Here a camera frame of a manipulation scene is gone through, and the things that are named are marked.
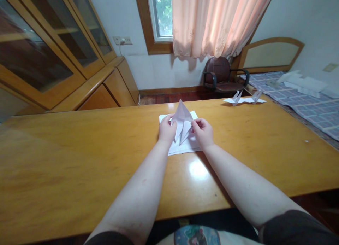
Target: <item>wooden table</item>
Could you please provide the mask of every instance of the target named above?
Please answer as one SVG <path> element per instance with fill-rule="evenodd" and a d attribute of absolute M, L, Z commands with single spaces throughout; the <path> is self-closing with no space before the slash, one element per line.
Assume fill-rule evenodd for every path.
<path fill-rule="evenodd" d="M 21 116 L 0 125 L 1 243 L 91 232 L 157 141 L 158 116 L 177 105 Z M 185 105 L 211 123 L 215 143 L 288 196 L 339 187 L 338 151 L 270 100 Z M 202 152 L 168 158 L 158 220 L 231 205 Z"/>

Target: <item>window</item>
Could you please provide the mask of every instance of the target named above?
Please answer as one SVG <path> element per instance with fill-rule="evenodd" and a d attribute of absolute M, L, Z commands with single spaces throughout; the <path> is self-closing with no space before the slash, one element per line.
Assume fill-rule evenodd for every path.
<path fill-rule="evenodd" d="M 172 0 L 136 0 L 148 54 L 173 53 Z"/>
<path fill-rule="evenodd" d="M 169 42 L 172 37 L 172 0 L 148 0 L 155 42 Z"/>

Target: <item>forearm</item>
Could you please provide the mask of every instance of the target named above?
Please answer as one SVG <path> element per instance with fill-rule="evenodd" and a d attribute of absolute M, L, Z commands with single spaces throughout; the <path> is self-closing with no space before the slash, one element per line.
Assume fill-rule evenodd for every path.
<path fill-rule="evenodd" d="M 280 189 L 219 146 L 209 146 L 204 153 L 237 208 L 257 229 L 288 210 L 306 212 Z"/>
<path fill-rule="evenodd" d="M 146 242 L 159 206 L 169 148 L 168 143 L 157 142 L 89 238 L 113 230 L 134 244 Z"/>

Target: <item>bedsheet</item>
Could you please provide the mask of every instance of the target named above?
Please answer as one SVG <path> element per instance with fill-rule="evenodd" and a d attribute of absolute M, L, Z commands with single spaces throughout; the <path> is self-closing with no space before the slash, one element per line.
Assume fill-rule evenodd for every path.
<path fill-rule="evenodd" d="M 278 79 L 283 74 L 282 71 L 251 74 L 249 83 L 282 105 L 290 106 L 301 117 L 339 141 L 339 99 L 322 93 L 320 98 L 315 98 L 286 87 L 283 83 L 278 88 L 266 85 L 268 79 Z"/>

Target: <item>chair armrest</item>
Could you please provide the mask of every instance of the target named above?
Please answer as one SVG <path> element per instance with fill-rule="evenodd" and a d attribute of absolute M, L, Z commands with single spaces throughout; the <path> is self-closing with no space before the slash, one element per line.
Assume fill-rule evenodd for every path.
<path fill-rule="evenodd" d="M 216 90 L 216 75 L 215 75 L 215 73 L 213 73 L 213 72 L 203 72 L 203 74 L 204 74 L 204 86 L 206 88 L 209 88 L 209 89 L 213 90 L 213 91 Z M 213 76 L 213 86 L 212 87 L 209 87 L 209 86 L 205 85 L 205 83 L 206 83 L 206 75 L 207 74 L 211 74 Z"/>
<path fill-rule="evenodd" d="M 246 69 L 231 69 L 231 72 L 232 71 L 243 71 L 246 75 L 246 80 L 245 80 L 244 86 L 246 86 L 248 84 L 248 82 L 250 81 L 250 73 Z"/>

